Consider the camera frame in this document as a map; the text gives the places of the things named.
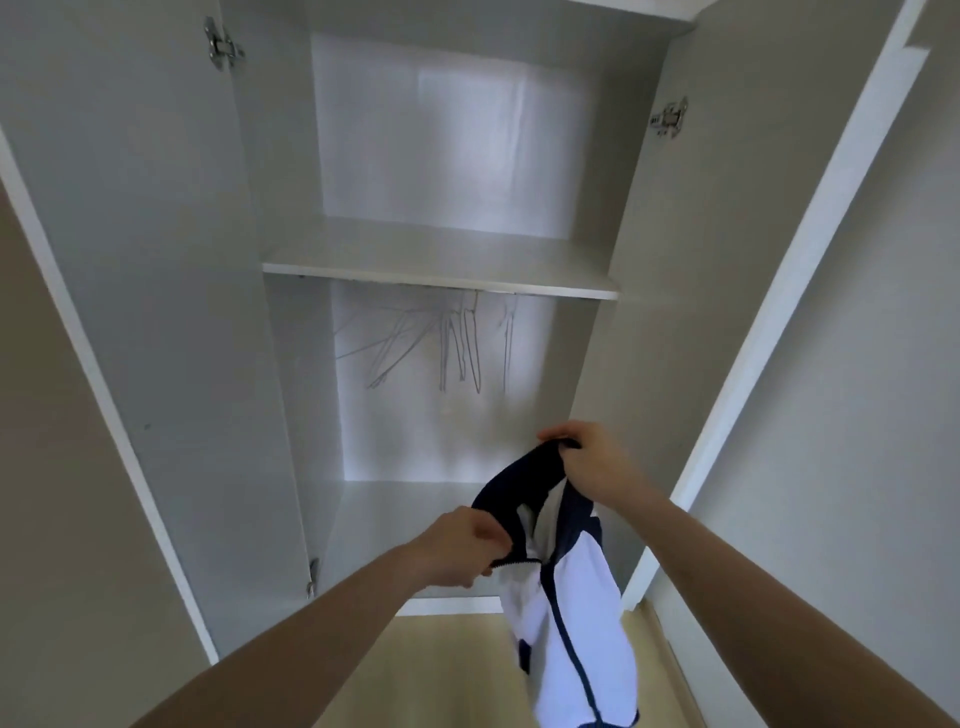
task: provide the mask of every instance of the clothing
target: clothing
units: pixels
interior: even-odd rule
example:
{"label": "clothing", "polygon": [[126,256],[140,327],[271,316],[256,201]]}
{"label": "clothing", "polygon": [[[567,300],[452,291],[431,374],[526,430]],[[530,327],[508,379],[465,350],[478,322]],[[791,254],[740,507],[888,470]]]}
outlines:
{"label": "clothing", "polygon": [[620,591],[593,501],[567,480],[557,441],[498,474],[473,507],[513,541],[493,567],[540,726],[632,726],[636,663],[620,625]]}

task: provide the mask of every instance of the white shelf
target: white shelf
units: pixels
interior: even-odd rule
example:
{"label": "white shelf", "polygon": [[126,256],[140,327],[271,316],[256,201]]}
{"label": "white shelf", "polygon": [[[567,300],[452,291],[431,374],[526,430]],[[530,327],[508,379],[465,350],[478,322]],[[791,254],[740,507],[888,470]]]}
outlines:
{"label": "white shelf", "polygon": [[264,273],[614,300],[608,261],[566,240],[318,218],[265,256]]}

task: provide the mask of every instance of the left hand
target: left hand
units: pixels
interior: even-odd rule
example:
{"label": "left hand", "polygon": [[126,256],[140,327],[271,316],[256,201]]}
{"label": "left hand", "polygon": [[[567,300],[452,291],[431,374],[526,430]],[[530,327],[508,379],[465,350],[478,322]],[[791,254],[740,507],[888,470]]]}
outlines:
{"label": "left hand", "polygon": [[427,586],[471,587],[513,547],[503,526],[486,511],[460,506],[444,513],[406,545]]}

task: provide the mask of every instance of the hand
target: hand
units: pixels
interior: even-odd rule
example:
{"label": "hand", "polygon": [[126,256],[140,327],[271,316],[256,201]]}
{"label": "hand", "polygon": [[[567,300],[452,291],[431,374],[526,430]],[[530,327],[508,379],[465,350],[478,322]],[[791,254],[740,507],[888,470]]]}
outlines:
{"label": "hand", "polygon": [[613,510],[619,510],[631,492],[648,486],[624,449],[598,423],[570,420],[538,432],[537,437],[580,443],[581,449],[560,445],[566,475],[578,491]]}
{"label": "hand", "polygon": [[407,544],[424,586],[467,588],[481,573],[490,576],[491,562],[512,547],[510,536],[493,516],[463,505],[444,513]]}

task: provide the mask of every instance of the metal hinge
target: metal hinge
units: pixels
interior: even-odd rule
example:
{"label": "metal hinge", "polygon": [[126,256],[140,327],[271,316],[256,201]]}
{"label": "metal hinge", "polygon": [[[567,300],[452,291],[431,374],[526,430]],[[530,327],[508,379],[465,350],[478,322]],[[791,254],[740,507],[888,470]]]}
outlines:
{"label": "metal hinge", "polygon": [[686,107],[686,97],[681,99],[679,104],[671,101],[663,107],[663,111],[650,117],[650,128],[657,130],[657,136],[666,136],[667,132],[670,132],[670,138],[672,139],[680,133],[680,129],[684,125]]}
{"label": "metal hinge", "polygon": [[310,559],[310,581],[306,585],[306,598],[317,595],[317,579],[320,577],[320,559]]}
{"label": "metal hinge", "polygon": [[204,32],[209,44],[210,61],[217,67],[218,71],[224,70],[224,59],[227,59],[230,68],[232,68],[238,58],[244,59],[247,57],[243,48],[230,38],[226,26],[224,27],[224,36],[220,37],[220,32],[217,31],[217,21],[209,15],[204,20]]}

